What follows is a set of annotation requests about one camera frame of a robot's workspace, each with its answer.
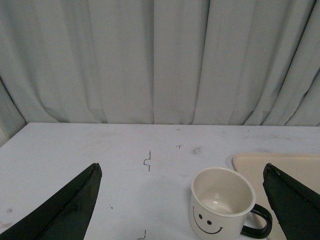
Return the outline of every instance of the smiley face mug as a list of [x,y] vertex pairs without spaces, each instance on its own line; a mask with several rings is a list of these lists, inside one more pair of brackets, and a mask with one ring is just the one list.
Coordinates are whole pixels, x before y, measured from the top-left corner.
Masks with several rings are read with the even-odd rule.
[[[244,226],[249,212],[264,218],[265,227]],[[272,216],[256,204],[251,184],[238,172],[221,167],[205,168],[193,177],[189,222],[202,240],[236,240],[240,234],[264,239],[272,229]]]

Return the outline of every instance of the white table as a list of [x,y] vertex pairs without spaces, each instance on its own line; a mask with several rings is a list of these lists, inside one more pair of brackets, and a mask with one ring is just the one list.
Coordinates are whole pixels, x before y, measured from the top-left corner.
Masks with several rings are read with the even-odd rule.
[[320,127],[29,123],[0,148],[0,233],[100,163],[86,240],[198,240],[188,222],[197,171],[232,169],[246,152],[319,154],[319,143]]

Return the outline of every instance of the cutting board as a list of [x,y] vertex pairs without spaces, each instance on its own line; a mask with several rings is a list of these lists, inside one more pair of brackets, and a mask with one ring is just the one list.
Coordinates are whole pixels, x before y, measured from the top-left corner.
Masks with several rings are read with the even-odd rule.
[[[308,188],[320,194],[320,154],[307,153],[240,153],[233,158],[234,169],[243,175],[253,186],[256,203],[268,209],[273,218],[269,240],[286,240],[277,217],[271,209],[263,188],[263,171],[271,163],[278,169],[298,180]],[[265,222],[256,217],[260,227]]]

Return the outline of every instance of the mug handle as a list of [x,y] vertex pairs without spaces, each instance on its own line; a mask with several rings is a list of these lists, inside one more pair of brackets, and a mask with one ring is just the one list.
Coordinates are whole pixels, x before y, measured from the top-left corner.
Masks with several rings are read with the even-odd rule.
[[258,204],[255,204],[250,212],[262,217],[266,221],[266,225],[260,229],[243,226],[241,234],[254,239],[265,239],[270,234],[272,229],[271,213],[263,206]]

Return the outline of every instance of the scratch mark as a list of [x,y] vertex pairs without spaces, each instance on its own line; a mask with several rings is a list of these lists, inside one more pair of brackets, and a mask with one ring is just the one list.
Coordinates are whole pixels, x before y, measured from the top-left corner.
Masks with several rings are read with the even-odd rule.
[[147,159],[145,159],[144,161],[143,161],[143,165],[146,165],[146,166],[148,166],[149,167],[149,172],[150,172],[150,164],[146,164],[146,161],[147,160],[151,160],[151,151],[149,151],[149,158],[147,158]]
[[137,238],[136,240],[144,240],[144,239],[146,239],[146,230],[144,230],[144,237],[142,237],[142,238]]

